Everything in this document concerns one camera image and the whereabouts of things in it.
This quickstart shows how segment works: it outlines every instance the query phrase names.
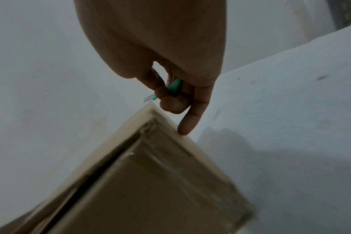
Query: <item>cardboard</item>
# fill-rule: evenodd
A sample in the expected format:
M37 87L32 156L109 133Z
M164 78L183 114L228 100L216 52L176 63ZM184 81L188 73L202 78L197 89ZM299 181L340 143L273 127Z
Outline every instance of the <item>cardboard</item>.
M252 215L228 178L150 103L15 234L224 234Z

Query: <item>human hand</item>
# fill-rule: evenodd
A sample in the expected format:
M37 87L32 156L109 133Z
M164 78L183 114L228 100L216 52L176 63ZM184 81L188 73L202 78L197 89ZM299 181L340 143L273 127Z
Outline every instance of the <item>human hand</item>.
M80 23L102 59L120 76L155 91L165 111L187 114L187 135L207 108L221 72L226 40L225 0L75 0ZM152 68L183 80L177 96Z

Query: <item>green utility knife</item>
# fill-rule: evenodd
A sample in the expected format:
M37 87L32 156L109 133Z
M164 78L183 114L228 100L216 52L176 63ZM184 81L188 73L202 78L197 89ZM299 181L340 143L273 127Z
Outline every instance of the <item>green utility knife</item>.
M182 80L180 79L175 79L173 81L173 83L171 85L169 85L169 87L167 87L167 89L172 93L175 94L176 92L178 92L178 90L182 87ZM147 98L145 98L145 100L143 101L144 103L149 101L149 100L155 100L157 99L157 97L155 96L155 94L152 94L150 96L148 96Z

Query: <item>metal blade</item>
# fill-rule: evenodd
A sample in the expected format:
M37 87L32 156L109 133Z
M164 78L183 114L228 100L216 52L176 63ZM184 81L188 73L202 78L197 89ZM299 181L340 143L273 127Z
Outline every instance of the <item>metal blade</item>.
M144 103L145 102L148 102L149 100L151 100L152 99L152 95L150 95L150 96L148 96L147 98L145 98L145 100L143 101Z

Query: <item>cardboard box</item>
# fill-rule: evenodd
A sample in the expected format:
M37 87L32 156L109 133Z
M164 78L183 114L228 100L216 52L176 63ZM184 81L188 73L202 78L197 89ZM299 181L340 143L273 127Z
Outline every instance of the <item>cardboard box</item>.
M252 215L228 178L151 103L15 234L224 234Z

